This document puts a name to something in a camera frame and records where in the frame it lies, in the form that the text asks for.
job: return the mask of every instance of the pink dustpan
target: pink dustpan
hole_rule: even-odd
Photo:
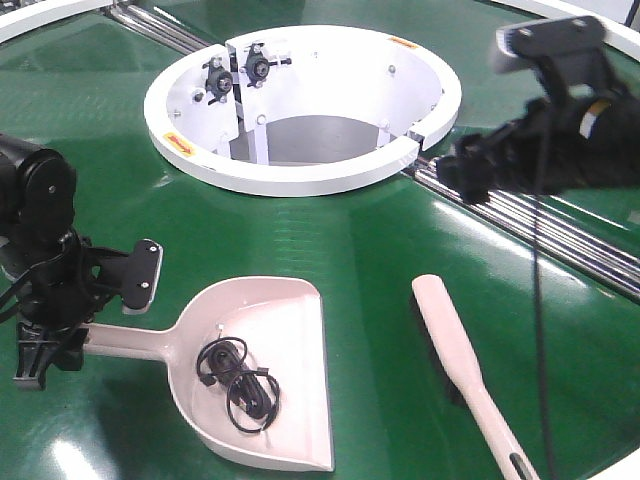
[[[333,470],[322,306],[310,283],[232,278],[196,295],[168,330],[87,327],[87,353],[165,362],[178,410],[218,455],[266,469]],[[236,429],[224,387],[206,387],[196,375],[198,353],[220,334],[244,339],[248,366],[268,367],[280,384],[280,412],[258,434]]]

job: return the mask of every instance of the black cable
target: black cable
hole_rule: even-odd
[[[631,7],[629,8],[629,13],[627,14],[627,18],[624,21],[625,27],[631,27],[633,23],[633,19],[636,18],[638,13],[638,7],[640,7],[640,0],[633,0]]]
[[[546,117],[546,125],[540,141],[538,161],[536,166],[536,177],[534,183],[534,216],[533,216],[533,240],[532,240],[532,277],[533,277],[533,307],[534,307],[534,327],[536,340],[536,362],[538,374],[538,402],[540,408],[540,424],[542,428],[542,439],[549,478],[556,480],[556,462],[553,453],[553,434],[551,430],[551,419],[549,414],[549,386],[547,378],[547,353],[544,335],[544,321],[542,311],[542,288],[540,276],[540,244],[538,241],[538,231],[540,222],[540,196],[544,185],[544,176],[549,159],[549,148],[551,143],[551,133],[553,131],[554,119],[553,105],[549,107]]]
[[[233,342],[242,345],[240,355]],[[280,385],[266,368],[250,369],[244,360],[247,358],[247,343],[239,337],[219,337],[207,343],[196,359],[196,373],[200,381],[211,386],[221,383],[227,387],[226,407],[231,423],[241,432],[260,433],[269,428],[280,409]],[[208,372],[203,371],[207,364]],[[271,396],[264,390],[257,377],[264,377],[271,389]],[[246,428],[240,425],[233,412],[231,403],[245,405],[245,413],[254,420],[262,420],[258,428]]]

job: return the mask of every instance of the wooden brush handle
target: wooden brush handle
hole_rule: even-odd
[[[436,275],[423,275],[413,292],[438,357],[469,405],[506,480],[540,480],[482,380],[478,359],[451,297]]]

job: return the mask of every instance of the sticker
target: sticker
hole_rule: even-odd
[[[191,157],[195,155],[196,151],[193,146],[187,142],[184,138],[179,136],[177,133],[169,132],[163,135],[167,141],[173,145],[173,148],[178,150],[185,157]]]
[[[391,40],[392,42],[396,42],[399,43],[400,45],[404,45],[405,47],[409,47],[409,48],[418,48],[420,45],[417,45],[413,42],[410,42],[409,40],[405,40],[404,38],[398,38],[398,37],[389,37],[389,40]]]

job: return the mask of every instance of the metal rod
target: metal rod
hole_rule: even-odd
[[[534,205],[527,197],[491,192],[489,203],[466,205],[455,191],[438,182],[433,162],[422,158],[416,160],[413,178],[527,243],[532,242]],[[637,257],[571,225],[548,209],[540,211],[539,222],[542,250],[640,303]]]
[[[125,27],[184,55],[209,46],[204,40],[140,7],[116,5],[106,13]]]

